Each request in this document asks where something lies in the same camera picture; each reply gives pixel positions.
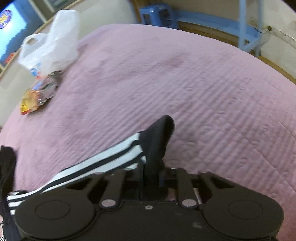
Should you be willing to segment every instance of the bed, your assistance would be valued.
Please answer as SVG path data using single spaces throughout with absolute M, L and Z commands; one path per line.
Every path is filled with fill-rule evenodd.
M 107 25 L 79 44 L 80 58 L 45 108 L 16 107 L 0 145 L 17 153 L 15 190 L 32 191 L 60 170 L 170 115 L 164 158 L 211 171 L 278 201 L 279 240 L 296 236 L 296 87 L 231 45 L 179 30 Z

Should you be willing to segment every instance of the quilted fabric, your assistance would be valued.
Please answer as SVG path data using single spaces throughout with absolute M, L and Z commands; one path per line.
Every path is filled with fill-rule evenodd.
M 166 165 L 269 195 L 285 211 L 279 240 L 295 239 L 294 84 L 233 46 L 167 28 L 104 26 L 79 51 L 47 106 L 26 116 L 17 107 L 0 134 L 18 154 L 15 189 L 34 190 L 168 114 Z

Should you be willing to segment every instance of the blue stool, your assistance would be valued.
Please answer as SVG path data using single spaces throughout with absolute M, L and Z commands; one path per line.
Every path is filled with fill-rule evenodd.
M 178 29 L 177 19 L 166 3 L 140 9 L 143 24 Z

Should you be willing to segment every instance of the snack package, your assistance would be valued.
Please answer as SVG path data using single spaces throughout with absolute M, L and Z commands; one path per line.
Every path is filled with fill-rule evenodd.
M 55 71 L 46 78 L 38 80 L 31 89 L 28 89 L 21 102 L 21 114 L 25 115 L 36 111 L 40 106 L 46 103 L 55 95 L 57 87 L 60 84 L 61 72 Z

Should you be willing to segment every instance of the metal bolt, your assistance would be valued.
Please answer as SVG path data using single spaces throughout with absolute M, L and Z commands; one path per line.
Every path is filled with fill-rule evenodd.
M 104 207 L 113 207 L 116 205 L 116 202 L 112 199 L 105 199 L 101 202 L 102 206 Z
M 183 200 L 182 205 L 185 207 L 193 207 L 196 205 L 196 201 L 193 199 L 185 199 Z
M 146 210 L 151 210 L 151 209 L 153 209 L 153 206 L 151 206 L 151 205 L 147 205 L 147 206 L 145 206 L 145 209 L 146 209 Z

